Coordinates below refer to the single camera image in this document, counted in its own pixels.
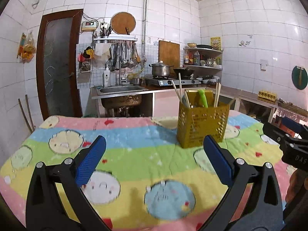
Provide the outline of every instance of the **gas stove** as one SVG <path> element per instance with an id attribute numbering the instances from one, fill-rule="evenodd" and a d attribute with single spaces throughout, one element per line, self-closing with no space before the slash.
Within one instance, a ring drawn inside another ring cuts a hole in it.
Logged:
<path id="1" fill-rule="evenodd" d="M 179 85 L 180 81 L 174 78 L 167 78 L 167 77 L 147 77 L 145 79 L 145 83 L 147 85 L 154 85 L 154 86 L 172 86 L 172 81 L 175 85 Z M 200 84 L 199 80 L 194 79 L 181 79 L 182 86 L 183 85 L 198 85 Z"/>

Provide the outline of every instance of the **round cutting board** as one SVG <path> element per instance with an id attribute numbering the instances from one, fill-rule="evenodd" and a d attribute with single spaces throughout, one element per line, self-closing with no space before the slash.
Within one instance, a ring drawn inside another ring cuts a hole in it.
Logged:
<path id="1" fill-rule="evenodd" d="M 126 28 L 131 33 L 136 27 L 136 20 L 132 14 L 127 12 L 119 12 L 111 18 L 111 27 L 117 34 L 126 35 Z"/>
<path id="2" fill-rule="evenodd" d="M 306 70 L 300 70 L 298 66 L 295 66 L 292 71 L 292 82 L 297 89 L 303 90 L 306 88 L 308 83 L 308 75 Z"/>

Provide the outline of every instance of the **yellow utensil holder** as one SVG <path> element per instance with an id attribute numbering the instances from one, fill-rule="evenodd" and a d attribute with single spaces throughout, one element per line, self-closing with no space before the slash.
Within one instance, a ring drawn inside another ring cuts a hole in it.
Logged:
<path id="1" fill-rule="evenodd" d="M 199 93 L 187 92 L 189 103 L 193 108 L 188 108 L 180 102 L 177 124 L 177 140 L 182 148 L 203 145 L 206 135 L 212 135 L 216 142 L 221 142 L 226 130 L 230 106 L 219 102 L 214 108 L 214 95 L 206 91 L 205 96 L 208 108 L 202 106 Z"/>

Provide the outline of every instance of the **countertop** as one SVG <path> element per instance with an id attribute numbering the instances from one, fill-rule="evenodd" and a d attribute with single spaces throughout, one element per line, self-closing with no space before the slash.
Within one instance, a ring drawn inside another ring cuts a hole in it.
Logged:
<path id="1" fill-rule="evenodd" d="M 126 95 L 141 95 L 141 94 L 149 94 L 149 93 L 159 93 L 159 92 L 170 92 L 173 91 L 173 87 L 172 86 L 166 86 L 166 87 L 158 87 L 158 86 L 153 86 L 153 85 L 142 85 L 142 87 L 147 88 L 148 91 L 140 91 L 140 92 L 131 92 L 131 93 L 121 93 L 121 94 L 116 94 L 116 95 L 98 95 L 97 91 L 96 91 L 96 87 L 91 88 L 91 97 L 92 99 L 103 99 L 103 98 L 109 98 L 109 97 L 115 97 L 115 96 L 126 96 Z M 215 86 L 210 86 L 210 85 L 204 85 L 204 84 L 199 84 L 198 86 L 196 85 L 186 85 L 183 86 L 183 88 L 189 88 L 189 89 L 200 89 L 200 88 L 206 88 L 206 89 L 210 89 L 213 92 L 215 92 Z M 276 102 L 271 102 L 269 100 L 263 99 L 263 98 L 259 98 L 257 94 L 251 93 L 251 92 L 247 92 L 247 91 L 241 91 L 239 89 L 235 89 L 235 88 L 230 88 L 230 87 L 226 87 L 226 86 L 221 86 L 221 91 L 220 91 L 220 95 L 221 96 L 225 96 L 228 98 L 234 98 L 235 96 L 238 96 L 240 99 L 246 100 L 246 101 L 250 101 L 250 102 L 254 102 L 266 107 L 270 107 L 270 108 L 277 108 L 278 105 Z"/>

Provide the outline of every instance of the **silver screw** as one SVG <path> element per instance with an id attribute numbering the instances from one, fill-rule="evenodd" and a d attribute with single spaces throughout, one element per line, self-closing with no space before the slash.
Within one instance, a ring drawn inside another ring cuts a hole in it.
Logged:
<path id="1" fill-rule="evenodd" d="M 273 167 L 273 165 L 272 165 L 271 163 L 269 163 L 269 162 L 265 163 L 265 166 L 266 166 L 267 168 L 272 168 L 272 167 Z"/>
<path id="2" fill-rule="evenodd" d="M 36 164 L 37 168 L 41 168 L 42 166 L 43 166 L 43 163 L 41 161 Z"/>
<path id="3" fill-rule="evenodd" d="M 67 159 L 64 160 L 64 163 L 65 163 L 66 165 L 69 165 L 69 164 L 71 164 L 72 162 L 73 162 L 73 159 L 72 159 L 72 158 L 67 158 Z"/>
<path id="4" fill-rule="evenodd" d="M 243 165 L 245 163 L 245 161 L 242 158 L 238 158 L 238 159 L 236 159 L 236 163 Z"/>

